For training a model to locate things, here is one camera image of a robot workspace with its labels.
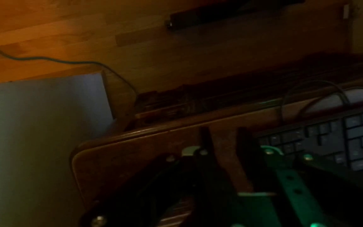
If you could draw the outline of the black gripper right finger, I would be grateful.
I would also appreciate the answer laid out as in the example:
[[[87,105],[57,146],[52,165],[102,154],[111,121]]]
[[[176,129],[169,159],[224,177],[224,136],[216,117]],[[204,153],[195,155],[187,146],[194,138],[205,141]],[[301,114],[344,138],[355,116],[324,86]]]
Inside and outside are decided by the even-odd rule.
[[[236,155],[255,191],[274,192],[282,227],[363,227],[363,174],[305,153],[266,151],[239,127]]]

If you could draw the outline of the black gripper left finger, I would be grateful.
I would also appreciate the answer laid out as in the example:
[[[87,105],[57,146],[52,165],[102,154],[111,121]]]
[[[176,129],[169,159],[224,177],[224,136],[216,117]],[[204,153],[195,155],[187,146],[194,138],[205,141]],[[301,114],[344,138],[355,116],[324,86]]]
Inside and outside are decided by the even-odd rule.
[[[159,227],[174,209],[188,211],[182,227],[229,227],[231,182],[214,156],[209,129],[192,155],[159,155],[87,211],[79,227]]]

